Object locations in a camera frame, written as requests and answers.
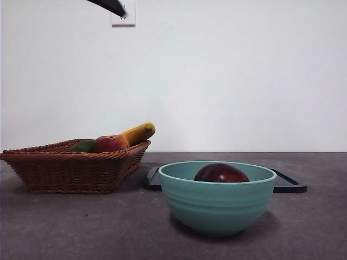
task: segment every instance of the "ceramic bowl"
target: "ceramic bowl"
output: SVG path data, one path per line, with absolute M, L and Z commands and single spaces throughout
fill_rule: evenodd
M 249 182 L 194 181 L 203 166 L 225 163 L 239 168 Z M 193 230 L 230 236 L 255 224 L 272 197 L 276 173 L 270 169 L 226 161 L 183 161 L 159 168 L 165 200 L 172 214 Z

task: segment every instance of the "wall outlet plate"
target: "wall outlet plate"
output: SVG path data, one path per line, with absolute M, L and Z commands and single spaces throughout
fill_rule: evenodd
M 117 26 L 135 26 L 135 0 L 119 0 L 126 14 L 123 17 L 111 12 L 111 24 Z

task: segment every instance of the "wicker basket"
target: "wicker basket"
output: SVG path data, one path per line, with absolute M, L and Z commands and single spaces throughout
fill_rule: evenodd
M 31 193 L 105 194 L 113 192 L 139 167 L 151 143 L 147 140 L 116 152 L 69 152 L 82 140 L 5 150 L 0 159 L 11 166 Z

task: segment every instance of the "table surface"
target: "table surface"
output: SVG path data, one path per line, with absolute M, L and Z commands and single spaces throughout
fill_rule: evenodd
M 160 191 L 142 188 L 157 165 L 237 161 L 284 171 L 305 193 L 274 193 L 252 227 L 224 238 L 191 231 Z M 112 194 L 31 194 L 1 164 L 0 259 L 346 259 L 347 153 L 146 152 Z

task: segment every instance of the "bowl rim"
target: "bowl rim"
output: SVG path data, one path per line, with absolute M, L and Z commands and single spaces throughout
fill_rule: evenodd
M 239 165 L 248 165 L 248 166 L 254 166 L 254 167 L 257 167 L 257 168 L 261 168 L 261 169 L 264 169 L 268 172 L 271 172 L 272 173 L 272 176 L 270 178 L 267 178 L 267 179 L 263 179 L 263 180 L 253 180 L 253 181 L 246 181 L 246 182 L 242 182 L 242 183 L 216 183 L 216 182 L 212 182 L 212 181 L 198 181 L 198 180 L 187 180 L 187 179 L 182 179 L 182 178 L 178 178 L 178 177 L 173 177 L 173 176 L 170 176 L 168 174 L 165 174 L 162 172 L 162 169 L 165 168 L 165 167 L 169 167 L 171 165 L 176 165 L 176 164 L 187 164 L 187 163 L 232 163 L 232 164 L 239 164 Z M 165 176 L 165 177 L 168 177 L 170 179 L 174 179 L 174 180 L 181 180 L 181 181 L 187 181 L 189 183 L 204 183 L 204 184 L 214 184 L 214 185 L 250 185 L 250 184 L 256 184 L 256 183 L 265 183 L 265 182 L 268 182 L 268 181 L 271 181 L 273 179 L 275 179 L 277 177 L 277 174 L 272 171 L 271 169 L 269 168 L 266 168 L 266 167 L 263 167 L 263 166 L 259 166 L 259 165 L 255 165 L 255 164 L 246 164 L 244 162 L 236 162 L 236 161 L 216 161 L 216 160 L 194 160 L 194 161 L 178 161 L 178 162 L 173 162 L 173 163 L 170 163 L 170 164 L 165 164 L 163 166 L 161 166 L 158 170 L 159 172 L 159 175 L 162 175 L 162 176 Z

